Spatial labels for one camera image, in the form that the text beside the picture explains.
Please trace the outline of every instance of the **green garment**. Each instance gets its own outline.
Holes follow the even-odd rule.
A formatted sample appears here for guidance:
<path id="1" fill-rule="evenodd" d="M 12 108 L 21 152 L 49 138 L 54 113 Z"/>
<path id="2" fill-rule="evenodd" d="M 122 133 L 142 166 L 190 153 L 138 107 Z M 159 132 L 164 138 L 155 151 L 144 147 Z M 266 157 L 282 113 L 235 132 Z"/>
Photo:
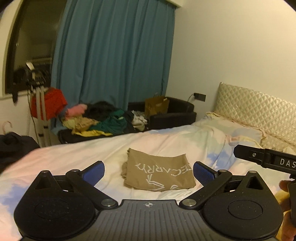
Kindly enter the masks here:
<path id="1" fill-rule="evenodd" d="M 89 130 L 103 131 L 105 133 L 112 133 L 113 135 L 122 134 L 127 125 L 123 114 L 123 110 L 114 111 L 106 120 L 99 122 L 95 126 L 91 126 Z"/>

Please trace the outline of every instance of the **window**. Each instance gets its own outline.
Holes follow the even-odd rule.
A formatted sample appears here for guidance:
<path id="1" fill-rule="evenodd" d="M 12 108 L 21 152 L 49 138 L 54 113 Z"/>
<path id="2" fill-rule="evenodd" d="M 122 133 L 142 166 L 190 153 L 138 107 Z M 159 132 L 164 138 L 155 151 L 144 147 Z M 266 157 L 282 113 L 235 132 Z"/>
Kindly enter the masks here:
<path id="1" fill-rule="evenodd" d="M 50 86 L 52 58 L 67 0 L 24 0 L 9 42 L 5 92 L 28 89 L 25 65 L 30 61 L 46 73 Z"/>

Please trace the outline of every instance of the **wall socket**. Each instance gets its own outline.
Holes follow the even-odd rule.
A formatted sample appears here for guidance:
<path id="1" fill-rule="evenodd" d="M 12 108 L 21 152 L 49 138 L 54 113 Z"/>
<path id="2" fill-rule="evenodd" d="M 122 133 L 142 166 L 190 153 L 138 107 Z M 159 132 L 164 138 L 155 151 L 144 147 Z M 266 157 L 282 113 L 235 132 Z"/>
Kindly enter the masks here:
<path id="1" fill-rule="evenodd" d="M 193 95 L 194 95 L 195 100 L 200 100 L 200 101 L 205 102 L 206 95 L 203 95 L 200 93 L 194 93 Z"/>

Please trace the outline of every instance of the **pink cloth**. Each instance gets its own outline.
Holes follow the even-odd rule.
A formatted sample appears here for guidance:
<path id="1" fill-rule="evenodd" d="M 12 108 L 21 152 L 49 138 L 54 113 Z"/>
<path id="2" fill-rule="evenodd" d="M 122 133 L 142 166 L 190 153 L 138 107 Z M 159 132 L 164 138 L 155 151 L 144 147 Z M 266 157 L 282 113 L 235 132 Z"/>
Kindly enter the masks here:
<path id="1" fill-rule="evenodd" d="M 73 106 L 72 108 L 66 110 L 65 118 L 68 119 L 73 116 L 83 115 L 86 109 L 86 104 L 78 104 Z"/>

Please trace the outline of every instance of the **hanger hook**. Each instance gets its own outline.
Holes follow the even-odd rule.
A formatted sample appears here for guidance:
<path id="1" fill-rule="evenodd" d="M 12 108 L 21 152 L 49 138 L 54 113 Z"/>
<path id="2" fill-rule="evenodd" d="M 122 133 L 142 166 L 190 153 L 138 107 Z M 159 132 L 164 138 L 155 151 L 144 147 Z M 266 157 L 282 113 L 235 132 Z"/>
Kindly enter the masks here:
<path id="1" fill-rule="evenodd" d="M 6 126 L 7 123 L 9 123 L 10 128 L 12 128 L 12 124 L 11 124 L 11 122 L 10 122 L 10 121 L 5 121 L 5 122 L 3 123 L 3 125 L 2 125 L 2 130 L 3 130 L 3 134 L 4 134 L 4 135 L 6 135 L 6 132 L 5 132 L 5 126 Z"/>

